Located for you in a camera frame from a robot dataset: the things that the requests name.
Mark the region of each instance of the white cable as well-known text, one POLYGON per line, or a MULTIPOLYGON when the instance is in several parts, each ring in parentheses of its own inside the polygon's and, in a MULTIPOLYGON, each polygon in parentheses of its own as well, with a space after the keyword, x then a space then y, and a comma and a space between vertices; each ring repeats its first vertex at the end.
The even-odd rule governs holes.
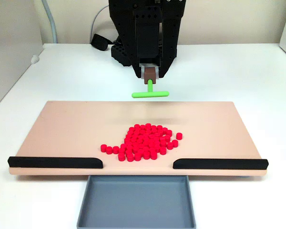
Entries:
POLYGON ((90 42, 92 41, 92 31, 93 31, 93 25, 94 25, 94 22, 95 22, 95 19, 97 18, 97 16, 100 14, 100 12, 102 10, 104 10, 106 7, 108 7, 109 5, 107 6, 104 6, 103 8, 100 9, 100 11, 97 12, 97 14, 95 15, 94 19, 93 19, 93 22, 92 22, 92 26, 91 26, 91 31, 90 31, 90 42))
POLYGON ((53 36, 53 43, 57 43, 57 34, 56 34, 56 27, 55 27, 55 22, 54 22, 54 18, 51 14, 51 10, 49 8, 48 2, 47 0, 41 0, 43 3, 43 7, 46 10, 46 13, 48 15, 50 24, 51 24, 51 29, 52 29, 52 36, 53 36))

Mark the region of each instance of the gray tray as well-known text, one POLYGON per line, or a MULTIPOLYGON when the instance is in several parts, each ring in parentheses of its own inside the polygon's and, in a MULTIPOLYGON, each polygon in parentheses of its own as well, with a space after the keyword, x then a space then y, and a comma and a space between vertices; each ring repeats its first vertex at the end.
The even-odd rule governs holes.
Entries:
POLYGON ((77 228, 193 229, 188 176, 89 176, 77 228))

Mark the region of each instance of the tan tray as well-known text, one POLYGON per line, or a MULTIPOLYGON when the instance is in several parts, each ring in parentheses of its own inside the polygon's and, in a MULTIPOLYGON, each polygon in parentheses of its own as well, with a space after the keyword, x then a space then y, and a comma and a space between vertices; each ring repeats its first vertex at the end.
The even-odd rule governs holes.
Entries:
POLYGON ((16 156, 95 157, 95 168, 10 167, 15 175, 261 176, 266 169, 173 169, 179 158, 261 159, 232 102, 49 101, 16 156), (123 161, 100 151, 119 146, 134 124, 163 125, 183 133, 179 146, 157 160, 123 161))

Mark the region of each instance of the white wall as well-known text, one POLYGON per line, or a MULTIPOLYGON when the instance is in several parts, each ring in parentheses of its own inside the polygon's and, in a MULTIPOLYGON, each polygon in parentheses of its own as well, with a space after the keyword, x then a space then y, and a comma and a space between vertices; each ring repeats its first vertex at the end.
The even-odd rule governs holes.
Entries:
POLYGON ((0 100, 42 51, 32 0, 0 0, 0 100))
MULTIPOLYGON (((52 42, 41 0, 34 0, 44 43, 52 42)), ((48 0, 61 43, 88 43, 91 22, 108 0, 48 0)), ((180 44, 279 43, 286 0, 187 0, 180 44)), ((95 31, 110 40, 117 32, 105 9, 95 31)))

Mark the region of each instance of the green t-shaped tool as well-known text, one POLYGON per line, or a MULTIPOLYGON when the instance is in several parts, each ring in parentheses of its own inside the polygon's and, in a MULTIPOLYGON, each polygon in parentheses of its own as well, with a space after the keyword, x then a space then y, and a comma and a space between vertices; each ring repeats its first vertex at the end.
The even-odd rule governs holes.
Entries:
POLYGON ((153 92, 153 80, 147 81, 147 92, 134 92, 133 98, 167 97, 169 92, 153 92))

